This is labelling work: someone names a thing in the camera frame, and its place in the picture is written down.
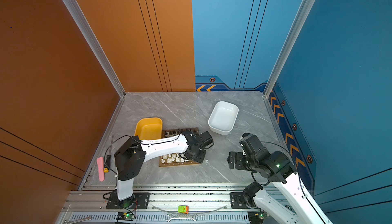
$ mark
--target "white tray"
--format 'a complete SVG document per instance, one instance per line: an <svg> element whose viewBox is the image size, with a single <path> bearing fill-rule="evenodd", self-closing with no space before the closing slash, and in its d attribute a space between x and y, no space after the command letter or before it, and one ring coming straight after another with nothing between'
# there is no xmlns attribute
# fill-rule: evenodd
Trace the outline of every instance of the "white tray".
<svg viewBox="0 0 392 224"><path fill-rule="evenodd" d="M238 110L238 106L235 104L224 101L218 102L208 119L208 126L210 126L211 131L222 135L228 135L234 127Z"/></svg>

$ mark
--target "mounting bolt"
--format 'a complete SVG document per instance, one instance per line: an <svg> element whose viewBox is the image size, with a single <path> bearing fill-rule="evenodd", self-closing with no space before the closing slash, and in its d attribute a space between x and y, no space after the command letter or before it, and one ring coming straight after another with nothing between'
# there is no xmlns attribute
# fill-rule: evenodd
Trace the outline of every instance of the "mounting bolt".
<svg viewBox="0 0 392 224"><path fill-rule="evenodd" d="M306 160L308 161L308 163L313 163L313 158L311 157L311 155L308 155L307 157L306 157Z"/></svg>

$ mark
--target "screwdriver handle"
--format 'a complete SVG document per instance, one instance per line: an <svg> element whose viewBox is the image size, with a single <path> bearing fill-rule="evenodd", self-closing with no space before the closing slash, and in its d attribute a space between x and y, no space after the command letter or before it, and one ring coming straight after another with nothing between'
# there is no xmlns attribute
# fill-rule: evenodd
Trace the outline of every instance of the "screwdriver handle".
<svg viewBox="0 0 392 224"><path fill-rule="evenodd" d="M109 172L109 169L108 169L108 168L110 168L110 159L111 159L111 158L112 158L112 155L107 155L107 156L106 156L106 162L105 162L106 167L104 168L104 172L105 172L105 173Z"/></svg>

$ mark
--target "metal vent grille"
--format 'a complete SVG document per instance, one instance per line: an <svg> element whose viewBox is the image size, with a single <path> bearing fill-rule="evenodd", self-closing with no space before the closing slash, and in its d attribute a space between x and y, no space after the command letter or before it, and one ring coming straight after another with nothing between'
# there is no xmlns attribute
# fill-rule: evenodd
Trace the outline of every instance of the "metal vent grille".
<svg viewBox="0 0 392 224"><path fill-rule="evenodd" d="M116 222L117 212L74 212L70 221L76 221L92 215L92 220L83 223L113 223ZM165 220L166 213L163 212L139 212L136 214L138 224L143 223L168 223ZM211 215L199 215L197 221L172 220L171 222L182 223L249 223L247 212L218 212Z"/></svg>
<svg viewBox="0 0 392 224"><path fill-rule="evenodd" d="M165 220L166 214L162 212L146 212L141 214L136 214L138 218L138 223L152 223L152 222L161 222ZM215 213L211 215L199 215L199 219L196 221L200 222L233 222L238 223L239 221L242 223L249 222L248 221L248 213L247 212L225 212L225 213ZM192 220L172 220L170 222L190 222L196 223Z"/></svg>
<svg viewBox="0 0 392 224"><path fill-rule="evenodd" d="M74 212L69 221L80 220L90 215L92 215L92 220L83 222L113 223L116 221L117 212Z"/></svg>

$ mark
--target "chessboard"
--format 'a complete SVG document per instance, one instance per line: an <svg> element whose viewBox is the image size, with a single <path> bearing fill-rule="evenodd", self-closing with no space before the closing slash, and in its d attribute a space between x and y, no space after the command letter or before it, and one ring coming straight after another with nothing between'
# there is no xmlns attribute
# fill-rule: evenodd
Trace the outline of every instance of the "chessboard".
<svg viewBox="0 0 392 224"><path fill-rule="evenodd" d="M199 133L199 128L186 128L186 129L166 129L162 130L162 138L168 138L179 135L183 131L191 130L194 133ZM186 160L181 158L178 153L166 154L159 157L159 167L183 166L200 164L193 160Z"/></svg>

